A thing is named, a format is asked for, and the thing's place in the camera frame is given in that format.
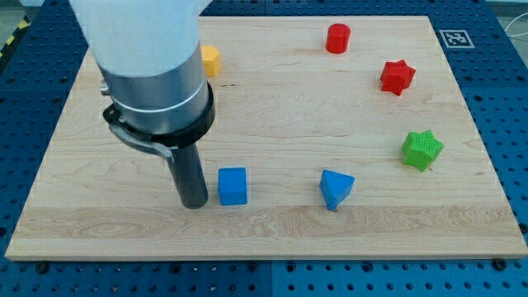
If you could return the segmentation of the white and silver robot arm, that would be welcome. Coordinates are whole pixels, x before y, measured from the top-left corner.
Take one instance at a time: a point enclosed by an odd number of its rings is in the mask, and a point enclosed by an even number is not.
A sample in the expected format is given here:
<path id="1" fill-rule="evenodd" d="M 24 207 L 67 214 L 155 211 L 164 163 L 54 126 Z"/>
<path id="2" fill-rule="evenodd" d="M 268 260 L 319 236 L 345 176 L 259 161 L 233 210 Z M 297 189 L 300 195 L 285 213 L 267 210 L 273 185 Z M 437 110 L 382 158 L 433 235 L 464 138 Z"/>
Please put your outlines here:
<path id="1" fill-rule="evenodd" d="M 171 161 L 196 158 L 213 102 L 197 19 L 211 0 L 70 0 L 113 102 L 111 132 Z"/>

